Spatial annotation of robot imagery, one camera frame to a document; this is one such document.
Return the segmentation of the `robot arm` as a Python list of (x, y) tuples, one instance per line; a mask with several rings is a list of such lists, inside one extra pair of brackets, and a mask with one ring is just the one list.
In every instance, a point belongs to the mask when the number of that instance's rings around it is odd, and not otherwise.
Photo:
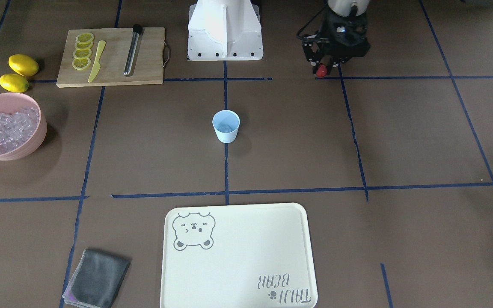
[(368, 0), (327, 0), (321, 27), (314, 42), (314, 73), (318, 78), (352, 58), (364, 57), (371, 48), (367, 39)]

